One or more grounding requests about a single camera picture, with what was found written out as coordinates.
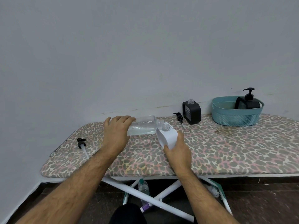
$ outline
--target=purple object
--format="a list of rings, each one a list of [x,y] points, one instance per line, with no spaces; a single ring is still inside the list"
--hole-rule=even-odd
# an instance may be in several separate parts
[[[147,209],[149,209],[149,208],[150,208],[149,203],[146,203],[145,205],[142,206],[142,209],[143,209],[144,211],[147,210]]]

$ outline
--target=hand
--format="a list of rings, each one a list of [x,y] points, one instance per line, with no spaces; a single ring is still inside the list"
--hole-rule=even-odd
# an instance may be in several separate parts
[[[185,174],[191,170],[191,150],[184,142],[184,134],[178,131],[175,147],[170,150],[164,146],[164,152],[168,158],[170,166],[177,176]]]
[[[104,138],[102,149],[107,150],[113,156],[118,156],[125,148],[130,136],[128,136],[129,126],[136,119],[131,116],[108,117],[104,122]]]

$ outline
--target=leopard print ironing board cover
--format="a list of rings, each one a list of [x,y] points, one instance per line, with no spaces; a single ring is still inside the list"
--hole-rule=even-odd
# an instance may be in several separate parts
[[[159,119],[184,132],[197,175],[299,173],[299,121],[261,114],[254,126],[226,127],[211,115],[202,115],[196,125],[184,120],[187,129],[183,129],[176,116]],[[87,161],[77,138],[86,139],[92,156],[102,144],[103,122],[76,131],[42,166],[42,176],[66,178]],[[106,172],[106,176],[174,175],[155,134],[131,136]]]

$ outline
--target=black soap dispenser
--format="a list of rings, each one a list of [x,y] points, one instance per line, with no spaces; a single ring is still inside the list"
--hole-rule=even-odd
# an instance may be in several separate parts
[[[192,99],[183,102],[183,116],[190,125],[199,123],[201,121],[200,105]]]
[[[260,105],[259,101],[256,100],[255,98],[253,98],[253,94],[251,93],[251,91],[253,91],[254,88],[249,87],[244,90],[249,90],[249,93],[246,94],[244,98],[243,97],[237,98],[236,104],[235,104],[235,109],[260,108],[261,105]]]

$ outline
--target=black pants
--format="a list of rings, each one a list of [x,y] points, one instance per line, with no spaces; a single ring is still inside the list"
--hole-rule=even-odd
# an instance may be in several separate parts
[[[136,204],[125,204],[116,209],[109,224],[147,224],[147,222]]]

